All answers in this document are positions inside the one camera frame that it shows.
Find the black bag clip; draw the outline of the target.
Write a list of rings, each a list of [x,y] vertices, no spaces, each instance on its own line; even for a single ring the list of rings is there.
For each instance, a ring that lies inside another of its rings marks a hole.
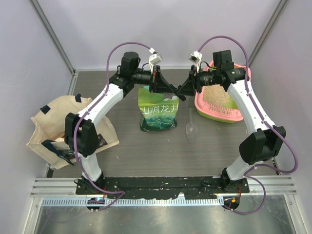
[[[177,96],[181,101],[185,101],[185,96],[179,91],[179,88],[176,88],[174,85],[170,84],[170,88],[172,90],[172,93]]]

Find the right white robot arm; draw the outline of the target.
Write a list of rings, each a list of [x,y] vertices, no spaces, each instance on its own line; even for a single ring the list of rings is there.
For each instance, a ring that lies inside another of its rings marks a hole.
[[[220,176],[220,188],[233,192],[242,183],[243,178],[252,167],[262,166],[264,162],[277,156],[283,141],[278,135],[286,136],[284,127],[277,127],[266,116],[258,99],[254,97],[249,69],[236,65],[232,61],[230,50],[213,53],[213,67],[202,70],[202,54],[193,51],[189,60],[191,66],[188,79],[179,86],[178,94],[182,96],[200,93],[203,87],[220,85],[236,103],[247,127],[248,137],[239,145],[239,157]]]

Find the green cat litter bag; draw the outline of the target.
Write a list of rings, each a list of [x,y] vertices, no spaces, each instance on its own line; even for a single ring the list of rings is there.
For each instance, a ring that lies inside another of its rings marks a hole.
[[[177,127],[176,115],[179,98],[151,93],[147,88],[138,90],[138,107],[142,113],[140,129],[143,132],[166,131]]]

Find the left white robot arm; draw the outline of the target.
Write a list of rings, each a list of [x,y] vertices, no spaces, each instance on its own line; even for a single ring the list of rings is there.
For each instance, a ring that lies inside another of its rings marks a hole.
[[[155,79],[160,78],[160,92],[171,93],[173,86],[162,78],[159,63],[162,57],[157,52],[149,56],[149,70],[139,67],[136,52],[124,53],[117,72],[110,76],[103,91],[77,114],[69,113],[65,118],[65,143],[73,150],[76,162],[81,166],[82,181],[92,194],[104,191],[105,177],[98,165],[96,150],[99,138],[96,127],[106,114],[120,102],[136,84],[148,85],[157,90]]]

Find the clear plastic scoop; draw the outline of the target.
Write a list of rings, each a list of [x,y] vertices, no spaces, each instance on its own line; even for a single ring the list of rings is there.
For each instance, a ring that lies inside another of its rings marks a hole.
[[[194,121],[194,110],[191,107],[188,108],[188,117],[189,122],[185,127],[186,139],[189,143],[194,144],[198,138],[198,127]]]

